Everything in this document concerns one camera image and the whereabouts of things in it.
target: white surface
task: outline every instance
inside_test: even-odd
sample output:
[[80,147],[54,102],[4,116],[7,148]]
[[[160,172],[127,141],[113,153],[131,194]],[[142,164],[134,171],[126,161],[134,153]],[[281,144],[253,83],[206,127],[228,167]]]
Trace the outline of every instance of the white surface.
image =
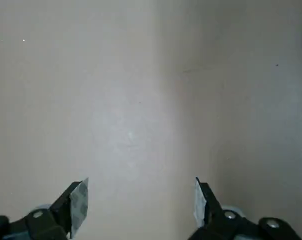
[[0,214],[87,176],[79,240],[186,239],[195,176],[302,236],[302,0],[0,0]]

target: beige wall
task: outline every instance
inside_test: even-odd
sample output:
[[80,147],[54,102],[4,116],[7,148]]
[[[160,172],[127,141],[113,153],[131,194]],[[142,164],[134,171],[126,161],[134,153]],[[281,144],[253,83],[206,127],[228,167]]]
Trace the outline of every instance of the beige wall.
[[80,240],[186,239],[195,176],[302,236],[302,0],[0,0],[0,214],[86,176]]

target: screw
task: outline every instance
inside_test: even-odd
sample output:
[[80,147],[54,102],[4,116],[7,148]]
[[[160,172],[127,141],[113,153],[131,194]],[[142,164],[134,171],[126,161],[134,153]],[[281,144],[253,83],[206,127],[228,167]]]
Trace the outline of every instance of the screw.
[[273,219],[269,219],[268,221],[266,221],[266,224],[270,227],[270,228],[273,228],[273,229],[277,229],[279,228],[279,223],[277,223],[276,220],[273,220]]
[[231,211],[226,211],[226,212],[224,213],[224,215],[225,215],[228,219],[235,219],[235,218],[236,218],[236,215],[235,215],[233,212],[231,212]]
[[37,219],[37,218],[41,217],[42,214],[43,214],[42,211],[36,211],[36,212],[33,214],[33,217],[34,217],[35,219]]

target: floor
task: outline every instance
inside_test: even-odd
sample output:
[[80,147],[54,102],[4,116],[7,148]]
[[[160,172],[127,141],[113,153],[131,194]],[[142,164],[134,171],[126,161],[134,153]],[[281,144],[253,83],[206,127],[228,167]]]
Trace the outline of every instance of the floor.
[[0,214],[87,176],[79,240],[187,239],[195,176],[302,237],[302,0],[0,0]]

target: metal bolt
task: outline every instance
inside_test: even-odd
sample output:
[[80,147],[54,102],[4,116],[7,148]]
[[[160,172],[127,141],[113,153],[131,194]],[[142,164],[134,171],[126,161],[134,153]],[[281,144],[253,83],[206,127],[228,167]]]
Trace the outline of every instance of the metal bolt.
[[43,214],[42,211],[36,211],[36,212],[33,214],[33,217],[34,217],[35,219],[37,219],[37,218],[41,217],[42,214]]
[[226,211],[226,212],[224,213],[224,215],[225,215],[228,219],[235,219],[235,218],[236,218],[236,215],[235,215],[233,212],[231,212],[231,211]]
[[279,228],[279,223],[277,223],[276,220],[273,220],[273,219],[269,219],[268,221],[266,221],[266,224],[270,227],[270,228],[273,228],[273,229],[277,229]]

